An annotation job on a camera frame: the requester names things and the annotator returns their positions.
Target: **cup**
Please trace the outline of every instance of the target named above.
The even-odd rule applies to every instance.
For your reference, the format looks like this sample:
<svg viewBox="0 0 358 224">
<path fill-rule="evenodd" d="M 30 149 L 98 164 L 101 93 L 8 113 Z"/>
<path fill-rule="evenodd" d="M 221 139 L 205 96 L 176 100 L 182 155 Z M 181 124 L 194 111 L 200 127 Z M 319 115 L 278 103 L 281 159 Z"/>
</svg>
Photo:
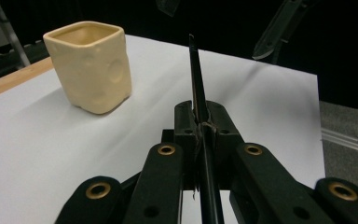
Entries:
<svg viewBox="0 0 358 224">
<path fill-rule="evenodd" d="M 72 105 L 103 114 L 131 95 L 124 30 L 96 21 L 76 22 L 43 35 Z"/>
</svg>

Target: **wooden table edge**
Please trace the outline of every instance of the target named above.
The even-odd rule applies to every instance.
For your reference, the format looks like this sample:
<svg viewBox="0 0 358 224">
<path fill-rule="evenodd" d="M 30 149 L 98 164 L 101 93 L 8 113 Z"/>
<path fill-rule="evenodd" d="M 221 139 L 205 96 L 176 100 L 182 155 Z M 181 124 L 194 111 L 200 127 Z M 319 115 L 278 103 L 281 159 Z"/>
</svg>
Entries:
<svg viewBox="0 0 358 224">
<path fill-rule="evenodd" d="M 37 77 L 52 68 L 53 63 L 51 58 L 47 57 L 46 59 L 26 66 L 7 76 L 0 77 L 0 93 L 8 91 L 11 88 L 18 86 L 31 78 Z"/>
</svg>

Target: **square cup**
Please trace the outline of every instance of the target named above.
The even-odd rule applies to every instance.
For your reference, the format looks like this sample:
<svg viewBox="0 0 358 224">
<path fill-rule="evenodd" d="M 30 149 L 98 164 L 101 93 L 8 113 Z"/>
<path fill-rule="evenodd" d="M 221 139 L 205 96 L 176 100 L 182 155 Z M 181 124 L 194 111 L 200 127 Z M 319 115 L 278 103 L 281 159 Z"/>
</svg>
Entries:
<svg viewBox="0 0 358 224">
<path fill-rule="evenodd" d="M 94 114 L 131 95 L 124 30 L 96 21 L 76 22 L 43 35 L 66 97 Z"/>
</svg>

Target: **white paper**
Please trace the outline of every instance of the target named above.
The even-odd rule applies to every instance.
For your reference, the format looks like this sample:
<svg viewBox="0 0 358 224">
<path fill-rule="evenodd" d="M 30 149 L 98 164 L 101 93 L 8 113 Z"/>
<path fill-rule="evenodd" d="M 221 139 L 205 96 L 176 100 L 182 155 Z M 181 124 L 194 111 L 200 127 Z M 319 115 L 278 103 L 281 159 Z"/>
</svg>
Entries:
<svg viewBox="0 0 358 224">
<path fill-rule="evenodd" d="M 0 94 L 0 224 L 53 223 L 78 185 L 142 170 L 173 108 L 192 99 L 188 48 L 127 35 L 133 93 L 98 116 L 66 100 L 54 69 Z M 317 77 L 200 50 L 206 98 L 246 142 L 267 147 L 299 182 L 324 177 Z M 222 192 L 226 223 L 235 223 Z M 184 194 L 183 223 L 200 223 Z"/>
</svg>

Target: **screw hole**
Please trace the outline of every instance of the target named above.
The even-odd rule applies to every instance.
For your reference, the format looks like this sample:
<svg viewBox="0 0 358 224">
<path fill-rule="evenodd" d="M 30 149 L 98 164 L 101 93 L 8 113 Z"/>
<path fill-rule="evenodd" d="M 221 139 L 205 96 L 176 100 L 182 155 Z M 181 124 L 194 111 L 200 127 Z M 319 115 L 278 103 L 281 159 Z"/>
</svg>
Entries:
<svg viewBox="0 0 358 224">
<path fill-rule="evenodd" d="M 310 213 L 302 207 L 294 207 L 293 212 L 302 219 L 310 219 Z"/>
<path fill-rule="evenodd" d="M 162 151 L 162 152 L 165 152 L 165 153 L 169 153 L 169 152 L 172 151 L 172 149 L 171 149 L 170 147 L 163 147 L 163 148 L 161 149 L 161 151 Z"/>
<path fill-rule="evenodd" d="M 159 210 L 156 206 L 148 206 L 144 210 L 145 217 L 156 217 L 159 214 Z"/>
<path fill-rule="evenodd" d="M 257 152 L 258 152 L 258 149 L 255 148 L 255 147 L 249 147 L 248 150 L 249 150 L 250 152 L 253 152 L 253 153 L 257 153 Z"/>
<path fill-rule="evenodd" d="M 92 188 L 91 193 L 92 194 L 100 194 L 106 190 L 105 186 L 99 185 L 94 188 Z"/>
<path fill-rule="evenodd" d="M 336 187 L 335 190 L 343 196 L 351 196 L 351 193 L 347 189 L 344 189 L 342 187 Z"/>
</svg>

